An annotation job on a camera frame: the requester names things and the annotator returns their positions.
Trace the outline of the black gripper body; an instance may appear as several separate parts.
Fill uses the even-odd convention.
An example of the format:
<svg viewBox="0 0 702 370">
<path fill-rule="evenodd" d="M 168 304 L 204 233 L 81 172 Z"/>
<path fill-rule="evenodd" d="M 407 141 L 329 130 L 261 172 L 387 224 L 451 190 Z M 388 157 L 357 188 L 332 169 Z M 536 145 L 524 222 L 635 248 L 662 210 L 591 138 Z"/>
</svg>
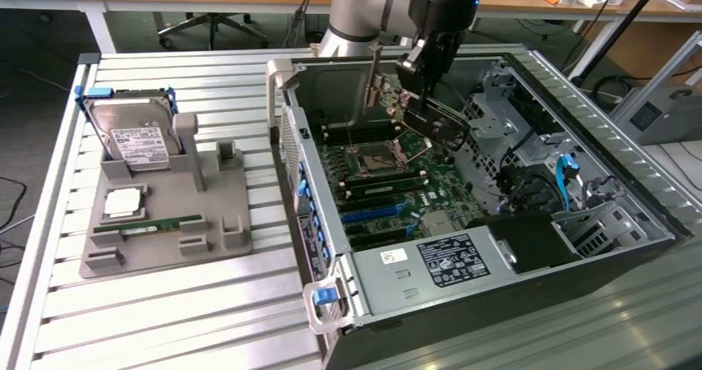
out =
<svg viewBox="0 0 702 370">
<path fill-rule="evenodd" d="M 471 25 L 479 0 L 409 0 L 408 15 L 416 37 L 459 33 Z"/>
</svg>

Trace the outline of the graphics card with metal bracket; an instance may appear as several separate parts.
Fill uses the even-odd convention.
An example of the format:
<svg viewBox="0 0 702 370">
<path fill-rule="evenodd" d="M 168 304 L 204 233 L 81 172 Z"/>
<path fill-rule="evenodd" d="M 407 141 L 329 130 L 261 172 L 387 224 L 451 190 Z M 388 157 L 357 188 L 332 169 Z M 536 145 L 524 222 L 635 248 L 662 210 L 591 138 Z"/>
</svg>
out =
<svg viewBox="0 0 702 370">
<path fill-rule="evenodd" d="M 421 47 L 413 47 L 400 56 L 393 75 L 380 71 L 383 45 L 373 43 L 368 49 L 372 61 L 360 113 L 381 108 L 395 121 L 437 146 L 459 150 L 468 137 L 468 118 L 432 96 L 437 79 L 421 73 Z"/>
</svg>

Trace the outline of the wooden desk with clutter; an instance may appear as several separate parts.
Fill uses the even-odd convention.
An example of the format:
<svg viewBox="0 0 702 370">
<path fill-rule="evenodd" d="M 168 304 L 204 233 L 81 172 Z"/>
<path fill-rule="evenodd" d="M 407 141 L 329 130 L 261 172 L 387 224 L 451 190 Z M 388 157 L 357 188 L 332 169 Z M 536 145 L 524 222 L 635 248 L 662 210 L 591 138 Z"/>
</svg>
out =
<svg viewBox="0 0 702 370">
<path fill-rule="evenodd" d="M 546 0 L 480 0 L 477 18 L 563 21 L 591 21 L 596 18 L 594 29 L 586 36 L 590 45 L 580 60 L 572 62 L 572 73 L 578 74 L 636 2 L 638 0 L 624 0 L 620 5 L 600 9 L 580 4 L 555 6 Z M 650 76 L 696 30 L 702 30 L 702 12 L 682 11 L 666 0 L 648 0 L 606 57 L 628 73 Z"/>
</svg>

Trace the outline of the metal disk bay cage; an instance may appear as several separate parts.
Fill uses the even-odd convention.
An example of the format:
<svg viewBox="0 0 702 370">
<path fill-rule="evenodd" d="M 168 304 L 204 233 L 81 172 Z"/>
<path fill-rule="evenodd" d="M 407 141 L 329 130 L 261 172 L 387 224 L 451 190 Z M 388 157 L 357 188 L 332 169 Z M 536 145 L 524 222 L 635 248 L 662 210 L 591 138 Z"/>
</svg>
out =
<svg viewBox="0 0 702 370">
<path fill-rule="evenodd" d="M 562 125 L 507 64 L 491 64 L 467 105 L 475 155 L 499 169 L 542 163 L 566 139 Z"/>
</svg>

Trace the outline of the metal socket cover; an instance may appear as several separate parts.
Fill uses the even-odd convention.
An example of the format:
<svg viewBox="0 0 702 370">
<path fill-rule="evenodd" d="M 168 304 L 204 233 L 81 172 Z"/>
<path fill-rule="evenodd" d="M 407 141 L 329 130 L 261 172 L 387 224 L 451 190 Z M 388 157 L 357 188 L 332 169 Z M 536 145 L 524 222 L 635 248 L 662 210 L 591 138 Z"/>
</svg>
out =
<svg viewBox="0 0 702 370">
<path fill-rule="evenodd" d="M 433 152 L 432 141 L 409 129 L 388 140 L 387 145 L 400 167 L 421 165 Z"/>
</svg>

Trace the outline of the thin socket locking lever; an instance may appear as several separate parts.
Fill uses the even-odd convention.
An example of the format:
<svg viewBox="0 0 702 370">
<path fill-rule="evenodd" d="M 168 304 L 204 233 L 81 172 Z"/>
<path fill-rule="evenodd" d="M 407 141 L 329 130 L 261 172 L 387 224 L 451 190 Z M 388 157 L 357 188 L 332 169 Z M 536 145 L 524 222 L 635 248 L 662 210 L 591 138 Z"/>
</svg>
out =
<svg viewBox="0 0 702 370">
<path fill-rule="evenodd" d="M 357 150 L 356 148 L 353 147 L 353 138 L 352 138 L 352 132 L 351 132 L 351 123 L 352 121 L 348 119 L 348 115 L 344 115 L 344 119 L 345 119 L 345 132 L 347 132 L 347 137 L 348 137 L 348 148 L 347 148 L 347 151 L 351 155 L 355 155 Z"/>
</svg>

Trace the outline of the CPU socket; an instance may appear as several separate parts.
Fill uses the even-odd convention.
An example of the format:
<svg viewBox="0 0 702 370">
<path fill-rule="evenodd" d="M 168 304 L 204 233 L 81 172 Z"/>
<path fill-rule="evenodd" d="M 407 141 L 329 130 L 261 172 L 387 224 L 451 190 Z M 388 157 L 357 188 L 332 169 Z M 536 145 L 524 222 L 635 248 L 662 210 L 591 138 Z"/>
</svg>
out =
<svg viewBox="0 0 702 370">
<path fill-rule="evenodd" d="M 387 142 L 359 146 L 353 153 L 353 161 L 361 177 L 404 171 L 404 164 L 395 156 Z"/>
</svg>

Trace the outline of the green motherboard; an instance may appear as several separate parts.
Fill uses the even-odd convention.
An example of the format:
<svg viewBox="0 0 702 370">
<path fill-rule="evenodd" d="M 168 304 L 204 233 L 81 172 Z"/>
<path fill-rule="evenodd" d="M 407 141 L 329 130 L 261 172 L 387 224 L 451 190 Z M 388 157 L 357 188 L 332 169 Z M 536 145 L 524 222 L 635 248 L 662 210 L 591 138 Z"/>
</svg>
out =
<svg viewBox="0 0 702 370">
<path fill-rule="evenodd" d="M 373 122 L 351 126 L 353 147 L 387 142 L 407 128 L 393 121 Z M 404 171 L 384 173 L 371 177 L 357 174 L 353 155 L 347 151 L 348 137 L 345 127 L 321 125 L 317 127 L 316 144 L 329 189 L 341 217 L 357 211 L 403 205 L 403 212 L 395 217 L 384 217 L 344 224 L 341 227 L 353 250 L 367 250 L 412 239 L 431 237 L 421 225 L 421 217 L 431 211 L 444 210 L 452 221 L 455 231 L 476 219 L 487 216 L 481 202 L 473 197 L 472 184 L 464 180 L 455 165 L 452 153 L 433 145 L 432 155 L 419 166 L 404 167 Z M 401 178 L 427 177 L 428 185 L 413 192 L 372 197 L 361 200 L 344 200 L 343 190 L 349 184 L 375 183 Z"/>
</svg>

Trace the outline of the black installed RAM stick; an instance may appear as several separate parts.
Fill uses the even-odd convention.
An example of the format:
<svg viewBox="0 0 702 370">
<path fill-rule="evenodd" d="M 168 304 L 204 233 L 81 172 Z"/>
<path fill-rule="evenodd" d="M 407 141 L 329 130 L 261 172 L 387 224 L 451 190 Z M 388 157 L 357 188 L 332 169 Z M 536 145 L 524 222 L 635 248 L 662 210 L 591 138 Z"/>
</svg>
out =
<svg viewBox="0 0 702 370">
<path fill-rule="evenodd" d="M 396 195 L 423 189 L 429 183 L 427 177 L 401 178 L 375 183 L 360 183 L 345 186 L 343 199 L 348 201 L 361 200 L 372 197 Z"/>
</svg>

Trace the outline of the black tripod pole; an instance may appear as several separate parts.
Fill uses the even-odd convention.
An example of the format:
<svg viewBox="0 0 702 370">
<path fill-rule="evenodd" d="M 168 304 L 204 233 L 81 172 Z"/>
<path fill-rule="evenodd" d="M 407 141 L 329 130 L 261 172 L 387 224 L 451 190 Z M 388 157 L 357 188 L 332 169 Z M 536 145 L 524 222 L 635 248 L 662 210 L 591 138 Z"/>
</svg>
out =
<svg viewBox="0 0 702 370">
<path fill-rule="evenodd" d="M 647 5 L 648 1 L 650 0 L 638 0 L 632 9 L 628 11 L 622 21 L 616 24 L 616 27 L 612 29 L 610 35 L 606 38 L 603 36 L 599 36 L 596 38 L 594 42 L 595 49 L 592 57 L 590 59 L 583 58 L 579 63 L 584 62 L 586 65 L 580 69 L 575 68 L 570 73 L 570 81 L 575 86 L 579 86 L 587 79 L 600 60 L 606 56 L 608 50 L 615 45 L 622 34 L 627 30 L 630 24 L 638 18 L 638 15 L 643 10 L 644 6 Z"/>
</svg>

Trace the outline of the blue expansion slot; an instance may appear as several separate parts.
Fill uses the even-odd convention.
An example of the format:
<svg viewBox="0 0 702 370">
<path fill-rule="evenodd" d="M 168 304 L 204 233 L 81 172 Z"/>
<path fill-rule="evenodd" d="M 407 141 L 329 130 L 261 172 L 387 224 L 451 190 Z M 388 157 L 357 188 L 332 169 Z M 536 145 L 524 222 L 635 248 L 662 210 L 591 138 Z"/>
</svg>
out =
<svg viewBox="0 0 702 370">
<path fill-rule="evenodd" d="M 344 224 L 361 222 L 367 220 L 375 220 L 384 217 L 395 217 L 403 212 L 403 205 L 395 205 L 388 207 L 381 207 L 372 210 L 357 211 L 355 213 L 345 214 L 341 217 L 341 222 Z"/>
</svg>

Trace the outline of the silver chipset heatsink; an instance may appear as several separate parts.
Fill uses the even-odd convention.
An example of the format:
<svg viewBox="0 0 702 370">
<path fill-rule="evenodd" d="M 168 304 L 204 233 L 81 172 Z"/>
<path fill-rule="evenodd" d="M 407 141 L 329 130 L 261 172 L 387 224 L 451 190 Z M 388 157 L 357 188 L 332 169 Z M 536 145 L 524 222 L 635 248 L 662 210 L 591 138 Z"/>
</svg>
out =
<svg viewBox="0 0 702 370">
<path fill-rule="evenodd" d="M 444 210 L 435 210 L 424 214 L 421 217 L 421 225 L 428 232 L 428 236 L 441 235 L 455 231 L 452 221 Z"/>
</svg>

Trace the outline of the black office chair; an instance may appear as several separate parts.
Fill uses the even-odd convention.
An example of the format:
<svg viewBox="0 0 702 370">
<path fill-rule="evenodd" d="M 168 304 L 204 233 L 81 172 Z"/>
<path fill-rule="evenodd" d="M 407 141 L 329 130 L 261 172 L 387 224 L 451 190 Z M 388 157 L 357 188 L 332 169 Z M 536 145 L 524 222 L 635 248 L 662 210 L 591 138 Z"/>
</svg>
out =
<svg viewBox="0 0 702 370">
<path fill-rule="evenodd" d="M 162 15 L 160 12 L 153 13 L 153 20 L 157 26 L 157 41 L 160 46 L 170 50 L 174 45 L 169 36 L 181 33 L 184 30 L 193 29 L 199 25 L 204 25 L 208 30 L 208 49 L 215 50 L 215 39 L 219 32 L 219 27 L 228 27 L 251 38 L 256 39 L 259 46 L 267 49 L 271 45 L 269 38 L 256 30 L 251 14 L 248 13 L 201 13 L 195 15 L 192 12 L 185 13 L 185 20 L 176 25 L 166 25 L 162 22 Z"/>
</svg>

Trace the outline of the black plastic shroud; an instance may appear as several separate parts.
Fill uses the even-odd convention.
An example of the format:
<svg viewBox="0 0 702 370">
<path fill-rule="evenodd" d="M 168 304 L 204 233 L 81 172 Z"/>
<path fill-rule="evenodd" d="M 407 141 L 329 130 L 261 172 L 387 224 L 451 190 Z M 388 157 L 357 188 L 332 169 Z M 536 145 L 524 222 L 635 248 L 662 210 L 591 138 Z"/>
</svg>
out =
<svg viewBox="0 0 702 370">
<path fill-rule="evenodd" d="M 582 259 L 554 225 L 551 214 L 543 210 L 491 215 L 472 220 L 465 228 L 479 226 L 485 226 L 493 240 L 508 246 L 515 259 L 512 268 L 517 274 Z"/>
</svg>

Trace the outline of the grey computer tower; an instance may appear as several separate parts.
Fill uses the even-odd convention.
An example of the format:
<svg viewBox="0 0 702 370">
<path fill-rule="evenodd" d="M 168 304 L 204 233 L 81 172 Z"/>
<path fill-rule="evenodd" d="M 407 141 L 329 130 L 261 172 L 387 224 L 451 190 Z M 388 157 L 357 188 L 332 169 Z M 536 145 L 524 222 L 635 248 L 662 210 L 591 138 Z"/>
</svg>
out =
<svg viewBox="0 0 702 370">
<path fill-rule="evenodd" d="M 702 30 L 692 33 L 660 70 L 642 87 L 635 87 L 610 117 L 623 133 L 640 145 L 702 140 L 702 67 L 684 82 L 668 80 L 692 55 L 702 52 Z"/>
</svg>

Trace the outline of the grey power supply unit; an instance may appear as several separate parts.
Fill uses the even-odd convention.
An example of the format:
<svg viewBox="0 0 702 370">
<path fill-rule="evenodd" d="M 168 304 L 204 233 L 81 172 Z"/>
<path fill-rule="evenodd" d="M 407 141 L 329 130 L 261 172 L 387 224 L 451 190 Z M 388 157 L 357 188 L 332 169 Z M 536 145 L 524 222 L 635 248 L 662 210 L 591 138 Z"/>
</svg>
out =
<svg viewBox="0 0 702 370">
<path fill-rule="evenodd" d="M 484 226 L 364 250 L 352 259 L 373 316 L 449 302 L 516 277 L 511 247 Z"/>
</svg>

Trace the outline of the hard disk in blue caddy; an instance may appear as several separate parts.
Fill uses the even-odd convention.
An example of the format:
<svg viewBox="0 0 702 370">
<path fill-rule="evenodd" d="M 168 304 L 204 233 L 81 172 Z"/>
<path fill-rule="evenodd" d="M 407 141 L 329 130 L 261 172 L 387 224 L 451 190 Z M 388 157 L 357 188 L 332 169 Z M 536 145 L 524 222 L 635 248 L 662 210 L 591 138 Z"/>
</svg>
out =
<svg viewBox="0 0 702 370">
<path fill-rule="evenodd" d="M 77 88 L 76 102 L 96 131 L 105 160 L 122 161 L 133 172 L 169 167 L 169 158 L 183 153 L 173 130 L 172 88 Z"/>
</svg>

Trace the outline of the grey plastic parts rack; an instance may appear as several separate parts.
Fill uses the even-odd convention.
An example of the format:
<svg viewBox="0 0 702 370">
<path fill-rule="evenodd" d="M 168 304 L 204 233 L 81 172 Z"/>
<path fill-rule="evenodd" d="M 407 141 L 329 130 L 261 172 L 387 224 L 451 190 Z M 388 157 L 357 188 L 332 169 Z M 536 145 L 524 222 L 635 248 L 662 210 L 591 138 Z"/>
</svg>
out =
<svg viewBox="0 0 702 370">
<path fill-rule="evenodd" d="M 81 278 L 189 266 L 251 253 L 243 153 L 228 141 L 217 142 L 211 151 L 199 151 L 193 140 L 197 129 L 193 113 L 174 116 L 173 130 L 183 153 L 169 158 L 166 169 L 132 172 L 122 161 L 101 162 L 78 268 Z M 106 194 L 129 187 L 141 191 L 137 214 L 109 219 L 104 214 Z M 203 219 L 153 234 L 92 233 L 94 227 L 185 215 L 201 215 Z"/>
</svg>

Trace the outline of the green RAM stick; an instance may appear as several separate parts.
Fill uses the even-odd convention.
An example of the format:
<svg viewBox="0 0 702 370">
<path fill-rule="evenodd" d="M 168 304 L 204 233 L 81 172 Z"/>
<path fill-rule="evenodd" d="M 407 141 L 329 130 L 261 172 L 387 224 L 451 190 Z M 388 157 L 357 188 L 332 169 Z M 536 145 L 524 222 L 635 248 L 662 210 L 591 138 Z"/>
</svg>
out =
<svg viewBox="0 0 702 370">
<path fill-rule="evenodd" d="M 92 229 L 93 234 L 116 231 L 125 236 L 168 232 L 180 228 L 180 223 L 201 220 L 201 215 L 185 215 L 174 218 L 142 220 L 137 222 L 100 226 Z"/>
</svg>

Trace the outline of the silver CPU chip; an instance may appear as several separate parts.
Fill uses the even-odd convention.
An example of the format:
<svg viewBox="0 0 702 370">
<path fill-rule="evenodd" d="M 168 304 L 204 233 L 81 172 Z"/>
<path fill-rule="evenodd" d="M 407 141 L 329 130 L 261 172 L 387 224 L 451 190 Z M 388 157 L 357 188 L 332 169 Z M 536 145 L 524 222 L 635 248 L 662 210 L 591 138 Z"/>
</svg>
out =
<svg viewBox="0 0 702 370">
<path fill-rule="evenodd" d="M 104 214 L 109 219 L 134 216 L 138 211 L 141 191 L 134 188 L 112 190 L 105 197 Z"/>
</svg>

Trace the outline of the black open PC case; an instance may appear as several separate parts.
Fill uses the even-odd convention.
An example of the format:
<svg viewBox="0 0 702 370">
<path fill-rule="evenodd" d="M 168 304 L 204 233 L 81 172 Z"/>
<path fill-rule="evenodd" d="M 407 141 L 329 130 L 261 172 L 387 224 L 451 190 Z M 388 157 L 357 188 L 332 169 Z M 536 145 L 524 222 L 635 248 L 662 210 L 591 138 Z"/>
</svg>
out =
<svg viewBox="0 0 702 370">
<path fill-rule="evenodd" d="M 501 62 L 566 139 L 544 162 L 493 169 L 468 132 L 449 151 L 473 197 L 487 216 L 614 201 L 648 238 L 449 302 L 369 313 L 352 259 L 364 250 L 344 234 L 315 137 L 321 125 L 345 127 L 344 115 L 351 126 L 397 123 L 381 108 L 360 113 L 371 61 L 289 57 L 267 66 L 273 160 L 323 370 L 702 368 L 702 140 L 640 146 L 516 45 L 463 48 L 433 97 L 469 118 L 471 92 Z"/>
</svg>

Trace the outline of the grey metal drive bracket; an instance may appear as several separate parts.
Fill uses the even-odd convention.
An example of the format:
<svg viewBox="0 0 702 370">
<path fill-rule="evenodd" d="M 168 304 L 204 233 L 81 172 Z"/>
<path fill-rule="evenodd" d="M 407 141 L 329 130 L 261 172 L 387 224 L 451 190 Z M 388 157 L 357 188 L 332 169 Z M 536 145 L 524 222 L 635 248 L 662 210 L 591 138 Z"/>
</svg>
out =
<svg viewBox="0 0 702 370">
<path fill-rule="evenodd" d="M 600 255 L 648 238 L 639 223 L 614 201 L 586 210 L 560 211 L 551 216 L 582 257 Z"/>
</svg>

